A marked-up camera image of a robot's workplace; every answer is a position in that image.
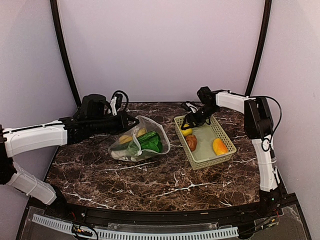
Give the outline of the green cucumber toy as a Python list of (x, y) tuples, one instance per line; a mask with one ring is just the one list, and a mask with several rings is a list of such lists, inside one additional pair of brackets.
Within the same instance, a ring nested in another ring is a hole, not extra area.
[(156, 131), (150, 131), (150, 132), (147, 132), (147, 133), (137, 137), (137, 140), (139, 143), (143, 143), (156, 135), (157, 135)]

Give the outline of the green bok choy toy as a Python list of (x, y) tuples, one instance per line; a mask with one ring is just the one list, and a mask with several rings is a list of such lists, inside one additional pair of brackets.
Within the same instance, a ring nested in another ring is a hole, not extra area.
[(111, 157), (125, 162), (139, 162), (163, 153), (163, 143), (158, 133), (142, 143), (137, 137), (132, 138), (125, 144), (120, 144), (119, 140), (113, 144), (109, 149)]

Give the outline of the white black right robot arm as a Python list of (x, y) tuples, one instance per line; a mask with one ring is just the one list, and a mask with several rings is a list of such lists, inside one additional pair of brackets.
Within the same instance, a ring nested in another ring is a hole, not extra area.
[(245, 96), (222, 89), (212, 91), (207, 86), (201, 87), (197, 96), (202, 103), (201, 107), (190, 101), (181, 104), (188, 111), (183, 119), (183, 123), (188, 125), (182, 126), (183, 130), (207, 124), (212, 114), (220, 108), (228, 108), (244, 115), (244, 132), (253, 144), (260, 174), (259, 202), (255, 205), (255, 213), (266, 217), (280, 205), (282, 198), (273, 145), (277, 126), (274, 125), (268, 104), (269, 96)]

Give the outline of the pale yellow bread toy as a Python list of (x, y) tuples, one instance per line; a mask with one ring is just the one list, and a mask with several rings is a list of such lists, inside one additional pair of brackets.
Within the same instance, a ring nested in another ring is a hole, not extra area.
[(141, 128), (141, 129), (138, 130), (138, 132), (136, 134), (136, 137), (138, 138), (138, 137), (140, 137), (140, 136), (142, 136), (142, 135), (144, 135), (146, 133), (147, 133), (147, 130), (145, 128)]

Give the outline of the beige plastic basket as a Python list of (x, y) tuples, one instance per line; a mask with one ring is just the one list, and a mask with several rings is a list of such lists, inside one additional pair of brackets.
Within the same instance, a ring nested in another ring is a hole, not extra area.
[[(237, 152), (236, 147), (214, 116), (210, 117), (210, 125), (204, 124), (192, 130), (193, 135), (197, 138), (197, 145), (195, 150), (191, 151), (181, 130), (184, 118), (183, 115), (174, 118), (175, 131), (193, 170), (199, 170), (229, 161), (233, 154)], [(215, 153), (213, 142), (217, 138), (221, 139), (224, 143), (228, 150), (227, 153), (222, 155)]]

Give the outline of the yellow round bun toy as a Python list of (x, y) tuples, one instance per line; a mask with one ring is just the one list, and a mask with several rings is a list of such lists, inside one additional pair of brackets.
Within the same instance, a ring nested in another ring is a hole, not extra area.
[(189, 126), (189, 125), (185, 125), (184, 126), (185, 129), (181, 129), (181, 133), (184, 137), (187, 137), (189, 135), (192, 135), (193, 134), (193, 130), (192, 128)]

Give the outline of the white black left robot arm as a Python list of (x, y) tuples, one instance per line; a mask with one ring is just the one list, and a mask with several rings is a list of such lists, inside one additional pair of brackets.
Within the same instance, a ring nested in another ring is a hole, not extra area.
[(60, 218), (67, 218), (71, 208), (62, 192), (54, 185), (43, 182), (24, 170), (13, 157), (46, 147), (78, 144), (102, 135), (115, 136), (139, 124), (122, 104), (127, 94), (117, 90), (107, 101), (100, 94), (83, 97), (73, 116), (27, 126), (0, 130), (0, 183), (41, 201)]

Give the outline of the brown potato toy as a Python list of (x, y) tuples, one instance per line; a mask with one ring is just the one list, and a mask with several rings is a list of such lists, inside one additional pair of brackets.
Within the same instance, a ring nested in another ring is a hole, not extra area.
[(197, 137), (195, 135), (191, 134), (191, 135), (187, 135), (185, 137), (185, 140), (187, 142), (187, 145), (188, 145), (190, 151), (191, 152), (195, 151), (197, 148), (197, 144), (198, 144)]

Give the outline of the yellow lemon toy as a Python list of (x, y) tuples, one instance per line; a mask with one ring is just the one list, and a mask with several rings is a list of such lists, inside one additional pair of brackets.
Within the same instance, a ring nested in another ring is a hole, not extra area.
[(125, 144), (125, 143), (129, 143), (133, 140), (133, 137), (131, 135), (122, 135), (119, 138), (119, 143), (120, 144)]

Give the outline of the clear zip top bag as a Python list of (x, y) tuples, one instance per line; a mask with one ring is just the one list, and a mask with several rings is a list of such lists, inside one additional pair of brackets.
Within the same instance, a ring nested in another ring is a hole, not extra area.
[(142, 115), (136, 117), (139, 124), (121, 135), (109, 148), (109, 155), (124, 162), (140, 162), (165, 155), (171, 150), (164, 127)]

